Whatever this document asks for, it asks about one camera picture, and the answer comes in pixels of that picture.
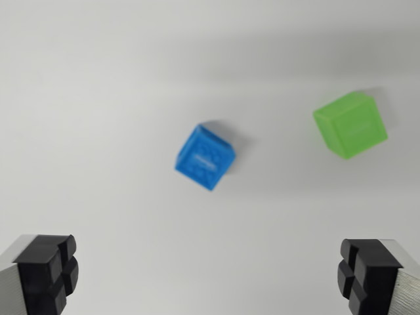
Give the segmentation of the gripper left finger with silver black pad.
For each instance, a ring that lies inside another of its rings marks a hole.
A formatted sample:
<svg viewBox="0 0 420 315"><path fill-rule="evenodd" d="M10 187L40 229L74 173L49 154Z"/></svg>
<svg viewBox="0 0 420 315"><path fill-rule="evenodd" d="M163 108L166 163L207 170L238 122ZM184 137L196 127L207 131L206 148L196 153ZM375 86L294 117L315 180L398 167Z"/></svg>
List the gripper left finger with silver black pad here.
<svg viewBox="0 0 420 315"><path fill-rule="evenodd" d="M1 254L2 314L61 314L76 288L73 235L23 234Z"/></svg>

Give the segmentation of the gripper right finger with silver black pad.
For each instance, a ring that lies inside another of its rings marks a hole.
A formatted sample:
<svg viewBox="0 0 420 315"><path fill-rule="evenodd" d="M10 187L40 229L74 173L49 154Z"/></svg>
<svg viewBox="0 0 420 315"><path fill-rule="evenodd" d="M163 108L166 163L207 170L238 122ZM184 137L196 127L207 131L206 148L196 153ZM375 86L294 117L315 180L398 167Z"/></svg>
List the gripper right finger with silver black pad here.
<svg viewBox="0 0 420 315"><path fill-rule="evenodd" d="M344 239L337 269L355 315L419 313L419 263L395 240Z"/></svg>

